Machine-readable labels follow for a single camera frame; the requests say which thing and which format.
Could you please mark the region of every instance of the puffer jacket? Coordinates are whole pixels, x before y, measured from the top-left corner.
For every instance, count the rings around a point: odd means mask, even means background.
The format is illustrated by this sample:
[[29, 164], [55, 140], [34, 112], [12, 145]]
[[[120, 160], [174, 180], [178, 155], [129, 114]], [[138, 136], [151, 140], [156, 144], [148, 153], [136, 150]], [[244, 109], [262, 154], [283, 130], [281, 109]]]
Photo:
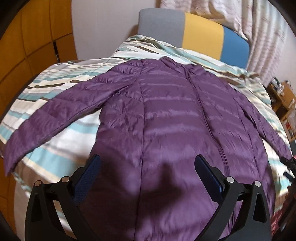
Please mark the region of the puffer jacket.
[[102, 240], [194, 240], [217, 208], [195, 172], [198, 154], [238, 182], [259, 180], [273, 213], [274, 182], [261, 138], [279, 156], [290, 158], [288, 147], [226, 81], [167, 57], [122, 63], [49, 100], [7, 142], [6, 172], [101, 107], [91, 155], [100, 155], [102, 168], [80, 209]]

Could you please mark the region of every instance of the jacket zipper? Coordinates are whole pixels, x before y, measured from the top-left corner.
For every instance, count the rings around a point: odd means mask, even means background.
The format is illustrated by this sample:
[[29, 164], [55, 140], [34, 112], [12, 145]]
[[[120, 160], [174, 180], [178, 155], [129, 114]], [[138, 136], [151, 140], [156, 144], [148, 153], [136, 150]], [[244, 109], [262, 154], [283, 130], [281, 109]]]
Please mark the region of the jacket zipper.
[[[187, 72], [186, 70], [185, 70], [185, 73], [186, 73], [187, 79], [189, 80], [189, 82], [190, 82], [191, 85], [195, 88], [195, 90], [196, 90], [196, 92], [197, 92], [197, 89], [196, 89], [196, 87], [192, 84], [191, 79], [190, 79], [190, 77], [189, 77], [189, 74], [188, 74], [188, 72]], [[201, 104], [200, 99], [199, 99], [198, 96], [197, 96], [197, 100], [198, 100], [200, 106], [202, 107], [202, 104]], [[204, 121], [204, 123], [206, 124], [207, 129], [208, 129], [208, 131], [209, 131], [211, 137], [213, 138], [213, 140], [214, 140], [215, 143], [216, 143], [216, 147], [217, 147], [217, 149], [218, 149], [218, 151], [219, 151], [219, 154], [220, 154], [220, 156], [221, 156], [221, 158], [222, 158], [222, 160], [223, 160], [223, 164], [224, 164], [224, 168], [225, 168], [226, 176], [229, 176], [229, 174], [230, 174], [230, 169], [229, 169], [229, 166], [228, 166], [228, 162], [227, 162], [227, 159], [226, 159], [225, 153], [223, 152], [221, 146], [219, 145], [218, 141], [215, 139], [215, 137], [213, 136], [213, 134], [212, 134], [212, 132], [211, 132], [211, 129], [210, 129], [210, 127], [209, 127], [209, 125], [208, 125], [208, 123], [207, 123], [207, 121], [206, 121], [205, 113], [204, 113], [203, 108], [202, 108], [202, 117], [203, 117], [203, 121]], [[228, 222], [228, 233], [227, 233], [227, 235], [230, 234], [231, 229], [232, 229], [232, 226], [233, 226], [233, 223], [234, 223], [234, 214], [233, 214], [233, 212], [232, 212], [232, 214], [231, 214], [231, 216], [230, 216], [230, 219], [229, 219], [229, 222]]]

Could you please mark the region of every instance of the yellow cushion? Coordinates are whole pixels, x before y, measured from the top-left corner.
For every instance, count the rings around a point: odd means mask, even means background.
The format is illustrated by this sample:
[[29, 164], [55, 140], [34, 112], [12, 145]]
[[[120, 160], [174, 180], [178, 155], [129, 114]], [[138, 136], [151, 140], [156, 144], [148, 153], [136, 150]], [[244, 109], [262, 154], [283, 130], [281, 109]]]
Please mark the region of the yellow cushion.
[[194, 14], [185, 13], [182, 48], [220, 60], [223, 41], [222, 25]]

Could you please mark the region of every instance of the wooden wardrobe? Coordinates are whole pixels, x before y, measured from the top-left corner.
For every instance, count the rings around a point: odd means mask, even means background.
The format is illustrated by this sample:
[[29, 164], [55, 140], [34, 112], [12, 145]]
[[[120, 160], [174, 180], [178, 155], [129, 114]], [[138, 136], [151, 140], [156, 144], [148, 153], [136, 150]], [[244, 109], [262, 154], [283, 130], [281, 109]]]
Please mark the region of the wooden wardrobe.
[[[0, 35], [0, 116], [33, 76], [54, 63], [77, 59], [71, 0], [16, 2], [20, 9]], [[15, 180], [4, 176], [0, 158], [0, 210], [13, 230], [14, 192]]]

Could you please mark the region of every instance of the metal screw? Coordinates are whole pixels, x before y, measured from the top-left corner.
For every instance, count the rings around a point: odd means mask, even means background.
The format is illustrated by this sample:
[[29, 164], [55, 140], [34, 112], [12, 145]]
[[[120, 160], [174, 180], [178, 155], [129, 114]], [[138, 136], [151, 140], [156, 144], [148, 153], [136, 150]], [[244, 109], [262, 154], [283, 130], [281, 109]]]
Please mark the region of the metal screw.
[[261, 186], [261, 182], [259, 182], [259, 181], [255, 181], [255, 183], [254, 183], [257, 187], [260, 187]]
[[234, 183], [234, 178], [233, 177], [227, 177], [226, 181], [229, 183]]
[[67, 182], [69, 182], [69, 180], [70, 180], [70, 177], [68, 177], [68, 176], [65, 176], [62, 178], [63, 183], [67, 183]]
[[39, 187], [39, 186], [41, 185], [41, 181], [40, 181], [40, 180], [36, 181], [34, 185], [35, 185], [36, 187]]

